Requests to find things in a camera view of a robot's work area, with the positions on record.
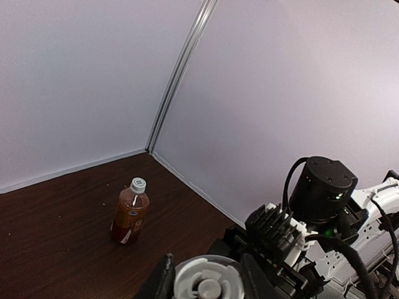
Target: black cable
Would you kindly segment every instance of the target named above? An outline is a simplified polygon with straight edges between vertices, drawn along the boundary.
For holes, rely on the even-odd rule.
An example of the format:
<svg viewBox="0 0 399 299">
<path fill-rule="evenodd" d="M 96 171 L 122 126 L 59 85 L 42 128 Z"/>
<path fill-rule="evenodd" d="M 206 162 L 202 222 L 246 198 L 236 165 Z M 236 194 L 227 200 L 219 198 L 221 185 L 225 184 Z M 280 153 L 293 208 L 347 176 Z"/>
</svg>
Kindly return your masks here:
<svg viewBox="0 0 399 299">
<path fill-rule="evenodd" d="M 289 203 L 288 203 L 288 186 L 289 186 L 289 181 L 291 180 L 292 175 L 294 174 L 295 169 L 297 169 L 297 167 L 299 165 L 301 165 L 303 162 L 306 162 L 306 160 L 308 159 L 308 157 L 303 157 L 301 159 L 299 159 L 298 161 L 296 161 L 294 163 L 294 165 L 292 165 L 291 169 L 288 172 L 287 178 L 286 178 L 286 182 L 284 183 L 284 190 L 282 192 L 282 208 L 288 209 L 288 214 L 291 213 L 291 208 L 289 207 Z"/>
<path fill-rule="evenodd" d="M 382 190 L 388 189 L 389 187 L 394 187 L 394 185 L 385 186 L 385 187 L 379 189 L 378 191 L 382 191 Z M 395 273 L 395 271 L 396 271 L 396 269 L 398 267 L 398 264 L 399 264 L 399 246 L 398 246 L 398 239 L 397 239 L 397 237 L 395 235 L 395 231 L 393 230 L 393 227 L 392 227 L 392 222 L 389 219 L 387 213 L 385 213 L 385 211 L 378 204 L 378 202 L 373 199 L 374 196 L 375 196 L 375 194 L 370 198 L 370 200 L 371 200 L 371 202 L 373 204 L 375 204 L 377 209 L 380 211 L 382 218 L 384 219 L 384 221 L 388 225 L 388 232 L 389 232 L 389 234 L 391 236 L 391 239 L 392 239 L 393 252 L 395 254 L 395 257 L 393 258 L 393 262 L 392 262 L 391 273 L 390 273 L 389 277 L 387 278 L 387 281 L 385 282 L 385 285 L 382 288 L 382 291 L 381 291 L 381 294 L 380 294 L 380 298 L 384 298 L 385 294 L 387 293 L 388 289 L 390 288 L 390 285 L 391 285 L 392 279 L 393 279 L 393 275 L 394 275 L 394 273 Z"/>
<path fill-rule="evenodd" d="M 351 246 L 346 244 L 341 239 L 338 239 L 336 237 L 330 237 L 327 235 L 309 235 L 306 237 L 306 241 L 311 241 L 311 240 L 326 242 L 335 251 L 340 252 L 342 255 L 344 255 L 344 257 L 348 260 L 352 268 L 355 269 L 360 279 L 360 283 L 364 287 L 366 298 L 367 299 L 378 298 L 377 289 L 375 288 L 374 283 L 371 281 L 366 266 L 362 262 L 359 253 L 355 249 L 351 248 Z"/>
</svg>

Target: robotic arm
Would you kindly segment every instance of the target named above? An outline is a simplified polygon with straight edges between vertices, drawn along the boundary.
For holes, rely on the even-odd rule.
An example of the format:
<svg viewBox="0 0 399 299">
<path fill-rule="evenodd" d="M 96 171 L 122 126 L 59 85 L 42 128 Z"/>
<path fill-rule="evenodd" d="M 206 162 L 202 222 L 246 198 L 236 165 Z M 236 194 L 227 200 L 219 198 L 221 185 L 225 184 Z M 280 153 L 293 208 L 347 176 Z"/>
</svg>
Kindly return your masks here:
<svg viewBox="0 0 399 299">
<path fill-rule="evenodd" d="M 288 201 L 289 181 L 301 163 Z M 399 177 L 390 171 L 384 183 L 364 190 L 355 190 L 357 182 L 340 161 L 298 160 L 289 171 L 282 205 L 261 206 L 245 229 L 236 225 L 215 240 L 208 255 L 177 267 L 167 255 L 135 299 L 302 299 L 319 294 L 330 280 L 345 288 L 364 279 L 368 272 L 358 253 L 371 269 L 375 257 L 392 247 L 389 228 L 392 233 L 399 227 Z"/>
</svg>

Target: white bottle cap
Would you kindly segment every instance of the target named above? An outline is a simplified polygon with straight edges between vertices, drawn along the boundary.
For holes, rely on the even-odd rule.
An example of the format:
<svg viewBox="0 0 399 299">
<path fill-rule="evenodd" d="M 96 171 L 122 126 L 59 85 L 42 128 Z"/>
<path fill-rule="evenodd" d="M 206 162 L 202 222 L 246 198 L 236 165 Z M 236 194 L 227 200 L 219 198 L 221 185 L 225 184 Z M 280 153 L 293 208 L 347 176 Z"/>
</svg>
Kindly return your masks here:
<svg viewBox="0 0 399 299">
<path fill-rule="evenodd" d="M 144 181 L 142 178 L 134 178 L 132 180 L 132 183 L 130 185 L 130 190 L 137 194 L 141 194 L 145 192 L 145 187 L 147 186 L 147 183 Z"/>
</svg>

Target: white panel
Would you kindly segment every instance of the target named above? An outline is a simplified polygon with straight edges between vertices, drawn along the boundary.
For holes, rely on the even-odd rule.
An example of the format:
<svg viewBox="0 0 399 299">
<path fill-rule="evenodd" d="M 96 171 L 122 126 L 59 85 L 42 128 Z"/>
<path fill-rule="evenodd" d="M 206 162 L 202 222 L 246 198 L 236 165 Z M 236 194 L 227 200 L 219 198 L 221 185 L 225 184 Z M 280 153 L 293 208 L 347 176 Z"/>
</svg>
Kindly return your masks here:
<svg viewBox="0 0 399 299">
<path fill-rule="evenodd" d="M 0 189 L 142 150 L 201 0 L 0 3 Z"/>
<path fill-rule="evenodd" d="M 156 153 L 239 221 L 281 201 L 302 156 L 379 183 L 399 171 L 398 16 L 392 0 L 221 0 Z"/>
</svg>

